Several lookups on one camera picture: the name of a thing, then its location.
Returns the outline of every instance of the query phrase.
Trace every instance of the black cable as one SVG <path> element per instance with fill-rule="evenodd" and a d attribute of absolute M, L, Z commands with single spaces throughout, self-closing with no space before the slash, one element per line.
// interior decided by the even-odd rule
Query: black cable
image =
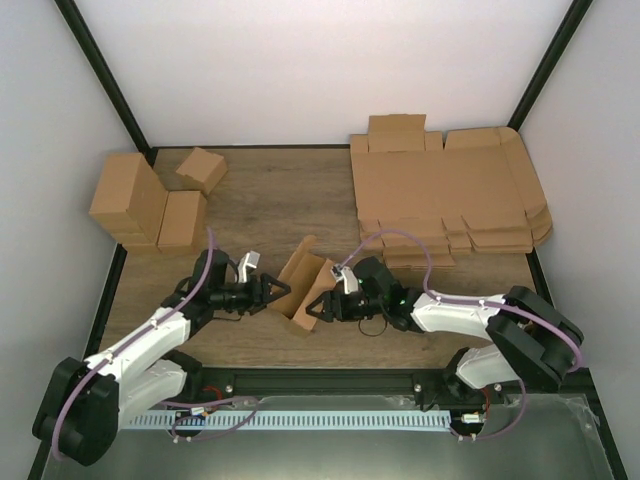
<path fill-rule="evenodd" d="M 378 301 L 380 302 L 380 307 L 382 308 L 382 312 L 387 316 L 387 317 L 391 317 L 391 315 L 389 315 L 389 312 L 387 312 L 386 308 L 384 308 L 384 302 L 383 302 L 383 298 L 379 297 Z M 384 332 L 387 331 L 387 327 L 389 326 L 389 322 L 388 320 L 385 318 L 384 319 L 384 328 L 379 332 L 376 333 L 374 335 L 370 334 L 370 333 L 366 333 L 365 331 L 362 330 L 362 320 L 364 319 L 360 319 L 358 320 L 358 330 L 360 331 L 361 334 L 363 334 L 365 337 L 371 337 L 371 338 L 375 338 L 375 337 L 379 337 L 380 335 L 382 335 Z"/>
<path fill-rule="evenodd" d="M 238 318 L 211 317 L 211 320 L 221 320 L 224 322 L 239 322 L 240 320 L 242 320 L 242 315 L 240 315 Z"/>
<path fill-rule="evenodd" d="M 238 272 L 238 264 L 233 260 L 231 260 L 231 258 L 227 258 L 227 265 L 229 265 L 231 267 L 231 270 L 233 270 L 233 273 L 236 274 L 236 282 L 237 282 L 238 279 L 240 279 L 240 273 Z"/>
<path fill-rule="evenodd" d="M 423 412 L 428 412 L 430 411 L 433 407 L 436 406 L 436 400 L 438 399 L 438 395 L 440 395 L 440 391 L 436 392 L 436 394 L 433 396 L 433 398 L 431 399 L 431 403 L 429 403 L 429 405 L 427 405 L 427 408 L 423 408 L 422 411 Z"/>

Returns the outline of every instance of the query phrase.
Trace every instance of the cable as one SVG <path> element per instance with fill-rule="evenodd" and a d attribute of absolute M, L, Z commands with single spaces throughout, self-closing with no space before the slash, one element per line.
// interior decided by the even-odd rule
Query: cable
<path fill-rule="evenodd" d="M 173 314 L 180 311 L 180 309 L 182 309 L 187 303 L 189 303 L 191 299 L 198 293 L 198 290 L 200 290 L 205 280 L 207 279 L 207 276 L 209 274 L 209 269 L 211 268 L 211 261 L 213 259 L 213 251 L 217 248 L 217 241 L 215 239 L 213 230 L 210 227 L 207 227 L 207 236 L 209 237 L 209 249 L 207 252 L 207 261 L 205 263 L 204 270 L 202 271 L 202 275 L 198 280 L 198 283 L 196 283 L 196 285 L 193 287 L 193 290 L 191 290 L 191 292 L 189 292 L 189 294 L 178 305 L 176 305 L 174 308 L 172 308 L 167 313 L 162 315 L 159 319 L 157 319 L 156 325 L 162 324 L 168 318 L 170 318 Z M 133 343 L 138 341 L 141 337 L 143 337 L 153 329 L 154 329 L 153 325 L 148 325 L 146 328 L 140 330 L 140 332 L 138 332 L 136 335 L 133 335 L 129 340 L 124 342 L 120 347 L 118 347 L 113 352 L 111 352 L 112 358 L 115 358 L 118 355 L 120 355 L 124 350 L 129 348 Z M 65 418 L 67 418 L 67 415 L 69 414 L 69 410 L 71 409 L 73 402 L 75 402 L 75 400 L 78 398 L 80 393 L 82 393 L 85 390 L 85 388 L 87 387 L 91 379 L 95 377 L 98 374 L 98 372 L 108 364 L 109 364 L 109 359 L 105 358 L 104 360 L 99 362 L 95 367 L 89 370 L 89 372 L 80 380 L 80 382 L 78 382 L 78 385 L 76 385 L 76 387 L 73 389 L 73 391 L 67 398 L 66 402 L 62 406 L 62 409 L 58 414 L 58 418 L 56 419 L 56 423 L 53 428 L 53 435 L 51 436 L 51 451 L 53 453 L 53 457 L 56 460 L 62 461 L 64 459 L 64 455 L 62 454 L 62 452 L 60 452 L 60 446 L 59 446 L 60 432 L 62 431 L 62 425 L 64 424 Z"/>
<path fill-rule="evenodd" d="M 442 393 L 442 391 L 438 391 L 436 392 L 436 394 L 433 396 L 433 398 L 431 399 L 431 402 L 429 403 L 429 405 L 427 405 L 427 408 L 423 408 L 422 411 L 424 413 L 430 411 L 433 407 L 436 406 L 436 400 L 438 400 L 438 396 L 440 395 L 440 393 Z"/>
<path fill-rule="evenodd" d="M 467 440 L 467 441 L 475 442 L 476 440 L 490 440 L 492 438 L 500 437 L 500 436 L 504 435 L 505 433 L 509 433 L 511 430 L 513 430 L 515 428 L 515 426 L 518 424 L 518 422 L 520 420 L 522 420 L 522 417 L 524 416 L 524 412 L 527 409 L 527 390 L 525 389 L 524 382 L 522 380 L 518 380 L 518 384 L 520 385 L 520 390 L 522 392 L 522 397 L 520 397 L 520 410 L 518 411 L 518 415 L 516 415 L 516 418 L 514 418 L 513 422 L 511 422 L 509 425 L 504 427 L 502 430 L 498 430 L 495 433 L 490 433 L 489 435 L 482 435 L 480 437 L 474 437 L 474 436 L 470 436 L 469 437 L 469 436 L 461 435 L 458 432 L 456 432 L 453 429 L 453 427 L 449 427 L 449 430 L 451 431 L 451 434 L 456 436 L 456 437 L 458 437 L 458 440 Z"/>
<path fill-rule="evenodd" d="M 367 333 L 364 330 L 362 330 L 362 320 L 363 319 L 358 320 L 358 331 L 360 331 L 360 333 L 363 334 L 365 337 L 371 337 L 371 338 L 379 337 L 380 335 L 382 335 L 384 332 L 387 331 L 387 327 L 389 326 L 389 322 L 387 322 L 387 320 L 385 319 L 384 320 L 384 327 L 382 327 L 382 330 L 380 332 L 375 333 L 375 334 L 372 335 L 372 334 Z"/>
<path fill-rule="evenodd" d="M 427 249 L 426 245 L 419 238 L 417 238 L 414 235 L 411 235 L 410 233 L 404 232 L 402 230 L 389 228 L 389 229 L 380 230 L 379 232 L 374 233 L 369 238 L 364 240 L 358 246 L 358 248 L 356 248 L 353 251 L 353 253 L 351 253 L 351 255 L 349 255 L 342 263 L 339 264 L 339 266 L 340 267 L 344 267 L 358 253 L 360 253 L 360 251 L 369 242 L 372 242 L 376 238 L 380 237 L 381 235 L 387 234 L 387 233 L 395 233 L 397 235 L 402 235 L 404 237 L 409 238 L 410 240 L 413 240 L 420 247 L 422 252 L 424 253 L 424 255 L 425 255 L 426 259 L 427 259 L 427 272 L 424 275 L 424 280 L 422 281 L 422 287 L 424 289 L 424 293 L 427 294 L 429 296 L 429 298 L 431 298 L 433 300 L 437 300 L 437 301 L 442 302 L 442 303 L 448 303 L 448 304 L 451 304 L 451 305 L 466 305 L 466 306 L 477 306 L 478 305 L 478 302 L 475 301 L 475 300 L 451 298 L 451 297 L 447 297 L 447 296 L 444 296 L 444 295 L 440 295 L 439 293 L 436 293 L 434 291 L 431 291 L 429 289 L 429 277 L 431 276 L 431 271 L 433 270 L 433 262 L 431 261 L 431 255 L 429 254 L 429 250 Z M 566 333 L 561 331 L 555 325 L 550 324 L 549 322 L 547 322 L 546 320 L 538 317 L 537 315 L 534 315 L 532 313 L 529 313 L 529 312 L 527 312 L 525 310 L 522 310 L 521 308 L 514 307 L 512 305 L 507 305 L 507 304 L 503 304 L 503 303 L 499 303 L 499 302 L 492 302 L 492 301 L 485 301 L 485 302 L 483 302 L 483 305 L 486 306 L 486 307 L 498 308 L 500 310 L 504 310 L 506 312 L 510 312 L 510 313 L 514 313 L 516 315 L 519 315 L 520 317 L 526 318 L 527 320 L 535 323 L 536 325 L 540 325 L 541 327 L 549 330 L 551 333 L 553 333 L 558 338 L 560 338 L 560 340 L 562 340 L 564 343 L 567 344 L 567 346 L 571 349 L 571 352 L 575 356 L 575 362 L 574 362 L 573 366 L 569 369 L 569 372 L 574 372 L 574 371 L 576 371 L 577 369 L 579 369 L 583 365 L 583 358 L 582 358 L 582 352 L 580 351 L 580 347 L 578 347 L 578 345 L 576 345 L 576 343 Z"/>
<path fill-rule="evenodd" d="M 386 317 L 391 318 L 391 315 L 389 314 L 389 312 L 387 312 L 387 309 L 384 307 L 384 299 L 382 298 L 382 295 L 378 297 L 378 303 L 380 304 L 380 307 L 382 308 L 382 313 L 384 313 L 386 315 Z M 379 337 L 380 335 L 382 335 L 384 332 L 387 331 L 387 327 L 389 326 L 389 321 L 386 319 L 386 317 L 384 318 L 384 327 L 378 333 L 375 333 L 375 334 L 372 335 L 372 334 L 366 333 L 364 330 L 362 330 L 362 320 L 363 319 L 358 320 L 358 330 L 365 337 L 371 337 L 371 338 Z"/>
<path fill-rule="evenodd" d="M 187 438 L 188 442 L 193 442 L 193 441 L 201 442 L 201 441 L 205 441 L 205 440 L 212 440 L 214 438 L 223 437 L 225 435 L 228 435 L 230 433 L 235 432 L 236 430 L 238 430 L 243 425 L 246 425 L 247 423 L 249 423 L 251 421 L 251 419 L 253 417 L 255 417 L 256 414 L 258 413 L 258 408 L 260 406 L 258 399 L 255 398 L 255 397 L 231 397 L 231 398 L 225 398 L 223 400 L 214 400 L 212 402 L 194 403 L 194 404 L 181 403 L 181 402 L 161 402 L 161 405 L 165 405 L 167 407 L 178 407 L 178 408 L 218 407 L 220 405 L 228 405 L 230 403 L 239 402 L 239 401 L 247 401 L 247 400 L 254 401 L 255 404 L 256 404 L 255 408 L 251 411 L 251 413 L 249 413 L 249 415 L 247 415 L 244 419 L 242 419 L 240 422 L 236 423 L 231 428 L 228 428 L 227 430 L 224 430 L 222 432 L 218 432 L 218 433 L 213 434 L 213 435 L 207 435 L 206 437 L 202 437 L 202 436 L 198 435 L 197 437 L 188 437 Z M 175 443 L 178 443 L 179 442 L 179 438 L 180 438 L 180 436 L 176 432 L 176 427 L 180 423 L 185 422 L 185 421 L 187 421 L 188 419 L 191 419 L 191 418 L 199 418 L 199 417 L 196 417 L 194 415 L 190 415 L 188 417 L 183 417 L 183 418 L 178 419 L 172 425 L 171 434 L 173 436 L 173 441 Z"/>
<path fill-rule="evenodd" d="M 484 409 L 484 420 L 485 422 L 489 420 L 489 407 L 491 406 L 491 400 L 489 400 L 489 392 L 487 391 L 487 387 L 484 387 L 482 393 L 484 393 L 484 398 L 487 401 L 487 407 Z"/>

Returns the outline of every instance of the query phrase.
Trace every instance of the cardboard flap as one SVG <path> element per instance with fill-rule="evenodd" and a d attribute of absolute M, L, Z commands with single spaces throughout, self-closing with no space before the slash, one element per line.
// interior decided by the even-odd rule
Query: cardboard flap
<path fill-rule="evenodd" d="M 547 240 L 549 240 L 549 237 L 551 236 L 551 232 L 553 232 L 553 227 L 549 228 L 549 231 L 547 233 L 545 233 L 542 237 L 537 238 L 537 239 L 534 237 L 533 246 L 537 247 L 539 245 L 542 245 Z"/>
<path fill-rule="evenodd" d="M 373 234 L 380 231 L 380 223 L 378 220 L 360 220 L 360 231 Z"/>
<path fill-rule="evenodd" d="M 324 259 L 309 253 L 315 243 L 315 236 L 304 237 L 278 275 L 278 280 L 291 287 L 291 293 L 271 303 L 269 308 L 288 318 L 291 318 L 300 307 L 300 303 L 324 263 Z"/>
<path fill-rule="evenodd" d="M 362 247 L 362 251 L 367 253 L 382 253 L 382 249 L 384 248 L 384 243 L 382 243 L 382 238 L 376 237 L 370 242 L 367 242 L 364 247 Z"/>
<path fill-rule="evenodd" d="M 304 256 L 309 253 L 309 250 L 311 250 L 311 247 L 315 245 L 316 241 L 317 238 L 315 235 L 307 235 L 302 239 L 298 247 L 289 257 L 289 260 L 287 260 L 285 266 L 282 267 L 282 270 L 278 275 L 278 280 L 284 283 L 289 282 L 291 275 L 293 275 L 293 272 L 298 268 L 298 264 L 302 261 Z"/>
<path fill-rule="evenodd" d="M 464 215 L 463 220 L 468 231 L 517 230 L 529 226 L 524 211 L 474 212 Z"/>
<path fill-rule="evenodd" d="M 469 239 L 467 232 L 452 233 L 447 235 L 447 237 L 452 250 L 466 250 L 471 248 L 471 240 Z"/>
<path fill-rule="evenodd" d="M 515 247 L 474 247 L 476 253 L 531 253 L 533 246 L 515 246 Z"/>
<path fill-rule="evenodd" d="M 443 217 L 442 223 L 447 232 L 461 233 L 467 231 L 467 224 L 460 216 L 455 217 Z"/>
<path fill-rule="evenodd" d="M 500 145 L 500 132 L 497 128 L 472 128 L 470 130 L 452 130 L 447 134 L 445 150 L 477 148 Z"/>
<path fill-rule="evenodd" d="M 546 206 L 547 199 L 540 185 L 540 180 L 533 168 L 529 153 L 522 142 L 520 135 L 513 129 L 501 127 L 498 129 L 502 149 L 507 158 L 507 164 L 511 170 L 522 205 L 527 217 L 538 215 Z"/>
<path fill-rule="evenodd" d="M 533 237 L 533 242 L 540 242 L 543 238 L 547 237 L 551 229 L 552 225 L 542 225 L 540 227 L 531 229 L 531 236 Z"/>
<path fill-rule="evenodd" d="M 551 219 L 551 212 L 549 211 L 549 207 L 543 208 L 538 215 L 534 217 L 529 217 L 527 220 L 529 221 L 529 226 L 532 229 L 550 227 L 552 224 L 552 219 Z"/>
<path fill-rule="evenodd" d="M 369 134 L 380 132 L 420 132 L 424 131 L 427 120 L 425 114 L 408 115 L 371 115 L 369 117 Z"/>
<path fill-rule="evenodd" d="M 316 317 L 307 314 L 307 305 L 318 298 L 323 292 L 333 290 L 333 288 L 336 286 L 336 280 L 331 274 L 331 267 L 333 267 L 333 265 L 334 262 L 332 262 L 331 260 L 325 260 L 323 262 L 317 276 L 315 277 L 311 287 L 309 288 L 309 291 L 304 296 L 300 307 L 291 319 L 292 322 L 294 322 L 299 327 L 302 327 L 304 330 L 310 332 L 311 330 L 313 330 L 313 327 L 318 321 Z"/>
<path fill-rule="evenodd" d="M 421 132 L 380 132 L 369 134 L 369 152 L 423 152 Z"/>
<path fill-rule="evenodd" d="M 351 135 L 351 153 L 368 153 L 369 140 L 366 135 Z"/>
<path fill-rule="evenodd" d="M 425 149 L 426 115 L 369 117 L 369 152 L 420 152 Z"/>
<path fill-rule="evenodd" d="M 427 152 L 441 151 L 444 148 L 442 132 L 424 132 L 424 149 Z"/>
<path fill-rule="evenodd" d="M 433 165 L 424 152 L 368 153 L 351 156 L 359 219 L 440 216 L 435 192 L 425 188 Z M 408 201 L 398 192 L 421 192 L 424 201 Z"/>
<path fill-rule="evenodd" d="M 444 226 L 440 218 L 399 218 L 396 220 L 380 220 L 381 229 L 403 230 L 410 233 L 426 243 L 442 244 L 446 243 Z M 416 243 L 404 235 L 395 233 L 385 233 L 382 241 L 386 246 L 414 246 Z"/>
<path fill-rule="evenodd" d="M 529 229 L 469 232 L 469 237 L 471 238 L 471 243 L 479 248 L 531 247 L 533 245 Z"/>

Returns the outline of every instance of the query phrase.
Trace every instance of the red wire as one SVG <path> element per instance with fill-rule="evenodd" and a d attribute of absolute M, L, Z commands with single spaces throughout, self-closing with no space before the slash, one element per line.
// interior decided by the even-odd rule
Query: red wire
<path fill-rule="evenodd" d="M 222 395 L 222 390 L 220 390 L 218 387 L 214 387 L 213 385 L 207 385 L 205 387 L 202 388 L 203 392 L 215 392 L 216 397 L 218 397 L 218 400 L 222 400 L 224 398 L 224 395 Z M 216 410 L 218 410 L 218 407 L 213 407 L 211 409 L 211 413 L 215 412 Z"/>

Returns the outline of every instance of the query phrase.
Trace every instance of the open cardboard box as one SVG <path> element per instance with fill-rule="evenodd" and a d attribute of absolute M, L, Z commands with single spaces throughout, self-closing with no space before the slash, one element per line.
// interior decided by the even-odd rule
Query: open cardboard box
<path fill-rule="evenodd" d="M 352 135 L 362 238 L 405 230 L 433 250 L 435 266 L 451 265 L 447 253 L 530 252 L 548 238 L 551 214 L 517 132 L 457 130 L 445 143 L 442 132 L 424 131 L 425 119 L 372 116 L 367 135 Z M 418 262 L 414 247 L 408 238 L 385 234 L 369 251 L 381 249 L 388 265 L 398 265 Z"/>
<path fill-rule="evenodd" d="M 298 245 L 278 275 L 278 280 L 291 287 L 291 293 L 269 306 L 286 317 L 289 331 L 301 336 L 311 333 L 317 322 L 317 318 L 307 314 L 307 305 L 336 285 L 331 274 L 334 262 L 309 252 L 315 243 L 316 237 L 309 235 Z"/>

